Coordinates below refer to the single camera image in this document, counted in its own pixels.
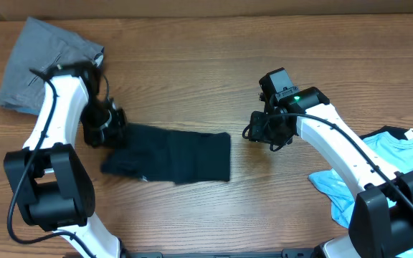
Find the black t-shirt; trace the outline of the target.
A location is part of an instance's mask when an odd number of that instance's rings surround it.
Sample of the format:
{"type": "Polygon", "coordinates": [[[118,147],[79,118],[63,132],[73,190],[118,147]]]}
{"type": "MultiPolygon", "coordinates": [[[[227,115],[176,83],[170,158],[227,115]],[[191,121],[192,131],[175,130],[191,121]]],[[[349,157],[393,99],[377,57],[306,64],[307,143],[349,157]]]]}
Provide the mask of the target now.
{"type": "Polygon", "coordinates": [[[230,180],[228,133],[167,130],[130,123],[123,148],[101,164],[102,173],[175,184],[230,180]]]}

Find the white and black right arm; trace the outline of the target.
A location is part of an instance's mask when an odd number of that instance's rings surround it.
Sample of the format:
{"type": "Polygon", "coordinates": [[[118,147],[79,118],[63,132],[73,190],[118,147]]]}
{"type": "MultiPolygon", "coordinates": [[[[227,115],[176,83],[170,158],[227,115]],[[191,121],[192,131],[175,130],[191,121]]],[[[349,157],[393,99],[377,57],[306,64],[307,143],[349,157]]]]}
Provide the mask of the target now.
{"type": "Polygon", "coordinates": [[[398,257],[413,249],[413,171],[402,173],[370,149],[317,88],[263,90],[244,138],[281,149],[297,135],[343,179],[355,205],[348,233],[318,245],[314,257],[398,257]]]}

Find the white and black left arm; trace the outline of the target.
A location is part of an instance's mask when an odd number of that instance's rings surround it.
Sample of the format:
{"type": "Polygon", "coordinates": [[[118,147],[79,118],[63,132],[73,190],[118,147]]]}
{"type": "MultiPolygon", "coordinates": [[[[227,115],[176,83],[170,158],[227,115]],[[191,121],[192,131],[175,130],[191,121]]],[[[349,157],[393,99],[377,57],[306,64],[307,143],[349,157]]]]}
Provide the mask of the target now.
{"type": "Polygon", "coordinates": [[[54,237],[82,257],[129,257],[95,212],[95,190],[75,152],[78,128],[94,147],[119,148],[127,124],[113,98],[100,100],[100,68],[93,62],[57,64],[31,71],[44,83],[37,122],[21,150],[8,152],[4,171],[13,196],[6,227],[19,244],[54,237]]]}

